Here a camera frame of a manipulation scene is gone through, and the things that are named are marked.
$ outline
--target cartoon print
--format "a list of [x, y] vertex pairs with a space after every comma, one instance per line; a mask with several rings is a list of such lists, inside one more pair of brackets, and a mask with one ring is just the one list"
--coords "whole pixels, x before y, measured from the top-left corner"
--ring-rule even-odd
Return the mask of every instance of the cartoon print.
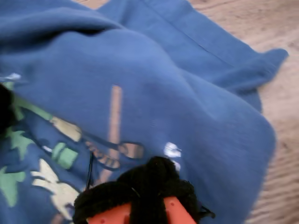
[[14, 207], [17, 203], [17, 183], [25, 180], [25, 172], [5, 173], [7, 167], [0, 169], [0, 192], [4, 195], [8, 206]]
[[59, 142], [52, 151], [52, 160], [56, 161], [64, 169], [69, 169], [73, 165], [78, 153], [65, 147], [66, 144]]
[[[5, 82], [3, 85], [9, 90], [14, 89], [13, 82]], [[54, 117], [43, 109], [30, 104], [26, 100], [14, 95], [14, 112], [18, 121], [24, 119], [24, 114], [22, 113], [22, 108], [30, 110], [41, 118], [50, 121], [55, 128], [57, 128], [62, 134], [68, 136], [75, 142], [78, 142], [81, 139], [81, 130], [77, 126], [70, 124], [60, 118]]]
[[81, 139], [81, 130], [75, 125], [72, 125], [64, 120], [61, 120], [57, 117], [53, 117], [50, 122], [55, 128], [57, 128], [61, 133], [68, 136], [75, 142], [78, 142]]
[[45, 188], [51, 192], [52, 195], [50, 197], [53, 205], [66, 220], [72, 220], [67, 206], [74, 206], [74, 201], [79, 192], [69, 184], [60, 182], [57, 175], [43, 159], [40, 159], [40, 171], [31, 171], [31, 175], [36, 177], [32, 185]]
[[34, 144], [33, 140], [24, 137], [22, 134], [24, 131], [14, 132], [12, 127], [7, 131], [6, 137], [10, 138], [11, 149], [17, 148], [19, 150], [20, 160], [23, 160], [27, 152], [27, 147], [30, 144]]

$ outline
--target black yarn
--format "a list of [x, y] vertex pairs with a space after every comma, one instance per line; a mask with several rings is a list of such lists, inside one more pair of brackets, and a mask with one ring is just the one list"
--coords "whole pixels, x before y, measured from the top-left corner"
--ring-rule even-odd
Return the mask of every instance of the black yarn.
[[12, 107], [12, 93], [0, 84], [0, 138], [4, 138], [6, 130], [15, 123], [15, 115]]
[[74, 224], [87, 224], [86, 219], [116, 206], [131, 203], [129, 224], [168, 224], [164, 198], [175, 196], [196, 223], [214, 214], [198, 206], [194, 187], [179, 179], [173, 162], [153, 157], [145, 165], [81, 193], [75, 201]]

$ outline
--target black string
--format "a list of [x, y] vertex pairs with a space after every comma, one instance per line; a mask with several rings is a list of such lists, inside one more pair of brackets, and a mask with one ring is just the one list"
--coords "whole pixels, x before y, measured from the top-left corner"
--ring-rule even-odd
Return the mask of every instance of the black string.
[[89, 187], [90, 187], [90, 183], [92, 181], [92, 171], [93, 171], [93, 153], [90, 152], [88, 175], [87, 175], [87, 182], [86, 182], [86, 189], [85, 190], [88, 190]]

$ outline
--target fleece fabric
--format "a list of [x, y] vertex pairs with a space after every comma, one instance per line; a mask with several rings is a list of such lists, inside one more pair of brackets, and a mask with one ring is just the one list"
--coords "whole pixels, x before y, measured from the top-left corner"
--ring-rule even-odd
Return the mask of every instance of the fleece fabric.
[[18, 122], [0, 150], [0, 223], [72, 223], [84, 190], [165, 156], [241, 224], [275, 148], [257, 87], [287, 53], [257, 53], [185, 0], [0, 3], [0, 80]]

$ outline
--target black pom-pom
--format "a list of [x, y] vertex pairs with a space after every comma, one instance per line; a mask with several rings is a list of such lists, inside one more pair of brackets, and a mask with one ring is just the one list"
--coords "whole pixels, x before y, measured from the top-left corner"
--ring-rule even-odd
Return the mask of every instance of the black pom-pom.
[[15, 122], [15, 115], [12, 107], [13, 95], [12, 93], [0, 84], [0, 138], [6, 133], [6, 130]]

